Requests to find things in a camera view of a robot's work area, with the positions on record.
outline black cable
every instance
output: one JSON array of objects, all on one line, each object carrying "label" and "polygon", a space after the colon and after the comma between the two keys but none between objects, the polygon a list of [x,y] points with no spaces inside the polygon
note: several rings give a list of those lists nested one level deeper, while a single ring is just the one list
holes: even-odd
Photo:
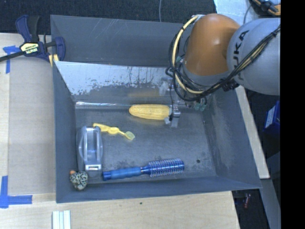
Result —
[{"label": "black cable", "polygon": [[247,13],[249,12],[250,8],[251,8],[251,3],[250,3],[250,5],[249,5],[249,7],[247,8],[246,13],[244,14],[244,22],[243,22],[243,24],[245,24],[245,23],[246,23],[246,17],[247,17]]},{"label": "black cable", "polygon": [[[204,98],[206,96],[208,96],[209,94],[215,92],[216,90],[218,90],[219,88],[223,87],[224,85],[226,85],[227,83],[229,83],[238,73],[240,73],[242,70],[244,70],[248,65],[250,65],[263,51],[264,49],[266,48],[266,46],[268,45],[268,43],[270,42],[270,40],[273,38],[273,37],[276,37],[277,34],[279,33],[281,29],[281,25],[278,26],[277,29],[275,29],[273,32],[271,32],[269,35],[267,35],[265,38],[263,38],[247,55],[246,57],[244,57],[244,59],[238,64],[238,66],[229,74],[229,76],[223,80],[221,80],[220,82],[214,84],[213,86],[211,86],[209,89],[203,91],[201,94],[192,94],[190,93],[189,91],[187,91],[187,88],[186,90],[184,90],[184,94],[186,95],[187,93],[188,94],[191,94],[195,97],[188,97],[186,98],[185,96],[182,96],[179,92],[179,90],[177,89],[177,86],[176,86],[176,75],[177,77],[180,79],[180,81],[182,83],[186,82],[185,79],[183,79],[179,69],[179,68],[176,68],[173,63],[172,63],[172,60],[171,60],[171,55],[173,54],[173,42],[175,41],[176,37],[173,39],[171,45],[170,45],[170,48],[169,48],[169,58],[170,58],[170,67],[168,67],[166,69],[166,74],[171,76],[173,78],[173,86],[174,86],[174,89],[176,91],[176,93],[178,94],[178,96],[186,101],[186,102],[191,102],[191,101],[199,101],[201,98]],[[170,75],[168,73],[168,71],[171,70],[173,72],[172,75]],[[188,87],[190,90],[194,90],[194,91],[200,91],[198,90],[197,87],[194,87],[193,84],[190,84],[189,83],[189,87]]]},{"label": "black cable", "polygon": [[185,43],[184,43],[184,46],[183,46],[183,52],[186,53],[186,47],[188,45],[188,42],[189,42],[189,39],[190,39],[190,36],[188,36],[185,40]]},{"label": "black cable", "polygon": [[[185,81],[187,81],[187,82],[189,83],[189,85],[193,86],[192,89],[195,89],[195,88],[196,88],[194,85],[201,86],[201,87],[208,87],[207,85],[201,85],[201,84],[199,84],[199,83],[194,82],[191,78],[189,78],[189,77],[187,76],[187,74],[184,74],[184,75],[183,75],[183,79],[185,79]],[[196,91],[203,91],[203,89],[197,88]]]},{"label": "black cable", "polygon": [[171,82],[171,85],[170,85],[170,97],[171,97],[171,101],[172,101],[172,113],[169,117],[169,120],[172,121],[173,119],[173,96],[172,96],[172,84],[173,84],[173,81]]}]

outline hairbrush bristles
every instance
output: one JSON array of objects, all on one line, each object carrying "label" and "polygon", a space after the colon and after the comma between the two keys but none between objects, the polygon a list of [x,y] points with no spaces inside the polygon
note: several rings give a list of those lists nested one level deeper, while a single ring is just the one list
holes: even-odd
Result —
[{"label": "hairbrush bristles", "polygon": [[152,161],[148,163],[150,177],[176,175],[184,171],[184,163],[179,158]]}]

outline blue object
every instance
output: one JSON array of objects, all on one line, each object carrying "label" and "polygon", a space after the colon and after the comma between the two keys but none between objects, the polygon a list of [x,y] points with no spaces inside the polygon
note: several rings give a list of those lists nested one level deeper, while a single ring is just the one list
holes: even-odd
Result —
[{"label": "blue object", "polygon": [[24,42],[31,42],[32,35],[28,27],[28,15],[22,15],[16,20],[16,28],[18,33],[24,38]]},{"label": "blue object", "polygon": [[264,123],[263,132],[266,134],[279,137],[280,135],[280,101],[277,101],[275,106],[267,111],[266,120]]},{"label": "blue object", "polygon": [[[49,62],[50,53],[47,52],[46,47],[48,43],[43,44],[43,42],[40,42],[36,32],[38,19],[39,17],[37,16],[32,16],[30,18],[28,15],[22,15],[16,20],[16,28],[18,33],[23,37],[24,43],[33,42],[39,46],[39,53],[29,53],[23,55],[26,57],[37,57]],[[32,32],[30,32],[29,23],[32,26]],[[57,46],[57,56],[59,60],[62,61],[66,54],[64,39],[62,37],[56,37],[55,42]]]},{"label": "blue object", "polygon": [[8,195],[8,176],[2,177],[0,208],[8,208],[9,205],[32,204],[32,195],[9,196]]},{"label": "blue object", "polygon": [[[4,47],[3,50],[7,53],[7,55],[15,52],[20,52],[20,49],[16,46],[8,46]],[[10,60],[6,61],[6,70],[5,73],[8,74],[10,73]]]},{"label": "blue object", "polygon": [[184,163],[179,158],[165,159],[149,162],[145,167],[131,167],[125,169],[117,169],[104,171],[103,180],[123,179],[127,177],[136,177],[148,174],[150,177],[159,177],[166,175],[175,175],[184,171]]}]

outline cable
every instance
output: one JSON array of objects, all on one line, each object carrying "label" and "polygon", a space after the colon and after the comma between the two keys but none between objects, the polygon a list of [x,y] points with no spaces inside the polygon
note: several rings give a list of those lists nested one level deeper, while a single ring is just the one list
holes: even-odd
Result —
[{"label": "cable", "polygon": [[162,0],[160,0],[160,3],[159,3],[159,21],[161,21],[161,3],[162,3]]},{"label": "cable", "polygon": [[[244,57],[244,59],[238,64],[238,66],[229,74],[229,76],[225,79],[222,79],[220,82],[214,84],[207,90],[199,90],[196,86],[194,86],[194,82],[191,82],[190,79],[185,78],[185,76],[182,76],[180,73],[180,67],[176,66],[176,54],[178,53],[178,47],[180,42],[180,37],[182,33],[185,31],[185,29],[194,21],[197,19],[197,16],[192,17],[178,32],[178,34],[174,37],[174,39],[171,42],[170,48],[169,48],[169,58],[170,58],[170,67],[168,67],[165,71],[165,73],[173,78],[173,86],[177,93],[177,95],[184,101],[199,101],[201,98],[206,97],[207,95],[215,92],[219,88],[225,86],[228,84],[233,78],[239,74],[242,70],[244,70],[250,63],[252,63],[266,48],[270,40],[275,37],[279,32],[281,28],[281,24],[278,26],[276,30],[271,32],[269,35],[267,35],[265,38],[263,38],[252,50],[251,52]],[[181,86],[181,88],[184,90],[184,94],[194,94],[194,97],[188,97],[182,96],[180,92],[177,89],[176,82]]]},{"label": "cable", "polygon": [[183,52],[186,53],[186,48],[187,48],[187,45],[189,44],[189,39],[190,39],[190,36],[188,36],[185,40],[185,43],[184,43],[184,46],[183,46]]},{"label": "cable", "polygon": [[171,102],[172,102],[172,113],[170,115],[170,121],[172,121],[172,119],[173,119],[173,104],[174,104],[173,96],[172,96],[172,84],[173,84],[173,81],[171,82],[171,85],[170,85],[170,97],[171,97]]},{"label": "cable", "polygon": [[247,16],[247,13],[249,12],[250,8],[251,8],[251,3],[249,5],[249,7],[247,8],[246,13],[244,14],[244,24],[246,23],[246,16]]}]

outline gray bin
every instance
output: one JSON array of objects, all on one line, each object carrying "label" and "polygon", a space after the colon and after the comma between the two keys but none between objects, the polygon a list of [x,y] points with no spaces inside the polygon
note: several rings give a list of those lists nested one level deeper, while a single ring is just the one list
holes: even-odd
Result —
[{"label": "gray bin", "polygon": [[[171,104],[169,94],[160,96],[158,89],[167,77],[168,47],[181,26],[51,17],[52,36],[62,36],[67,46],[65,61],[53,66],[57,203],[261,187],[235,91],[216,91],[203,112],[182,104],[177,127],[128,112],[132,104]],[[77,191],[69,181],[70,170],[77,170],[75,137],[94,122],[136,136],[130,141],[102,133],[104,171],[178,157],[185,163],[184,172],[91,180],[84,191]]]}]

